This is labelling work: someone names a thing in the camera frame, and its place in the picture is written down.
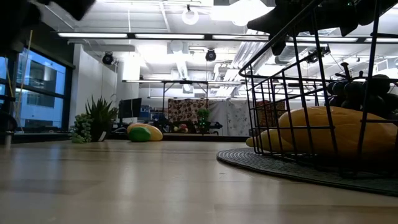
plant pot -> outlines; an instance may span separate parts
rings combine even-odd
[[[91,142],[102,142],[105,141],[112,130],[112,124],[101,125],[101,124],[91,124]]]

green plush toy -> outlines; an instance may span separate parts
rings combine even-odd
[[[150,131],[144,127],[132,128],[129,132],[129,139],[132,142],[146,142],[150,140]]]

computer monitor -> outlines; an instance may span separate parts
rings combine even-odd
[[[121,100],[119,102],[119,118],[138,118],[141,112],[142,98]]]

gray braided rug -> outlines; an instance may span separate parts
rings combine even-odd
[[[398,197],[398,177],[346,179],[337,172],[323,172],[294,162],[258,155],[252,148],[221,151],[217,153],[217,159],[234,166],[292,180]]]

wooden floor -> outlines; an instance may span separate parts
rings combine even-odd
[[[241,143],[43,142],[0,148],[0,223],[398,223],[398,198],[220,164]]]

